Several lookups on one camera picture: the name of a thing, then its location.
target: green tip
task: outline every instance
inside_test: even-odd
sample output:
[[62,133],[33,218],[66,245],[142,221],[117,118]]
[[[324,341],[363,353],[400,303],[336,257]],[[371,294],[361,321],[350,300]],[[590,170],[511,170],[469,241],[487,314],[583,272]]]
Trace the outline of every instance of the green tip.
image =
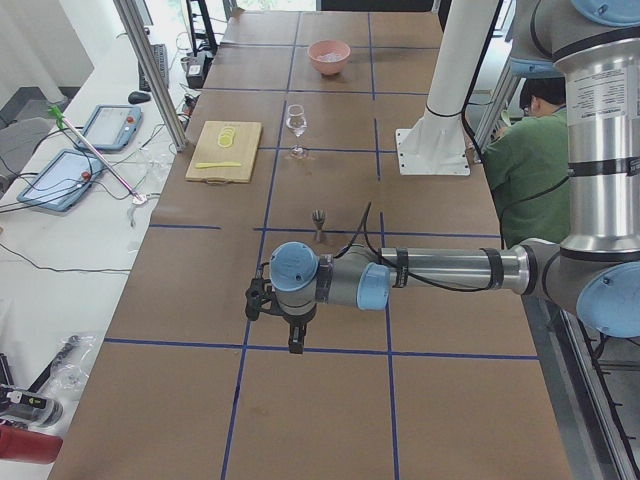
[[51,105],[49,107],[49,114],[56,119],[56,125],[60,130],[62,130],[64,128],[64,123],[62,123],[62,118],[64,117],[64,115],[62,115],[62,112],[60,111],[58,106]]

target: red cylinder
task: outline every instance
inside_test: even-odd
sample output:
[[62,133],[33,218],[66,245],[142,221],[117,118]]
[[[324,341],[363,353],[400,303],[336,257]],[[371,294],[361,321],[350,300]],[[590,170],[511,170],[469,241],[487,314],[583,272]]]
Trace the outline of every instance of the red cylinder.
[[51,463],[62,438],[0,425],[0,458],[28,463]]

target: wine glass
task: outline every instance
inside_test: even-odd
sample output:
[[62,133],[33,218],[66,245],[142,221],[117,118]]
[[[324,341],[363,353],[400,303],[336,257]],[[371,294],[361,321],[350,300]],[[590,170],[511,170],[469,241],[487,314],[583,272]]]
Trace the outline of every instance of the wine glass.
[[304,158],[307,151],[299,145],[299,138],[307,129],[307,117],[304,115],[302,105],[293,104],[287,108],[287,128],[296,136],[296,145],[291,148],[291,156],[293,158]]

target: bowl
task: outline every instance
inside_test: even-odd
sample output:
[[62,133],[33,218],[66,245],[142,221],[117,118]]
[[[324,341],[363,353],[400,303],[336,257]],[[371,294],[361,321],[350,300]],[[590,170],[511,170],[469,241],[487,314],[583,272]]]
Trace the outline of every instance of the bowl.
[[323,75],[340,73],[351,56],[351,48],[340,40],[321,40],[310,45],[307,55],[311,65]]

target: cutting board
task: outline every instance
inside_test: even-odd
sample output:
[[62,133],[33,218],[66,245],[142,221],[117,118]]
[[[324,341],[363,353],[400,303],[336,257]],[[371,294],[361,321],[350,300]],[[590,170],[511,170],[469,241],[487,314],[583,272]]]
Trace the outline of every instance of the cutting board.
[[[233,130],[233,141],[228,147],[220,146],[220,143],[222,145],[229,143],[227,134],[230,131],[229,127]],[[261,133],[260,122],[205,122],[185,178],[193,182],[248,183],[251,180]],[[196,168],[198,163],[221,162],[240,165]]]

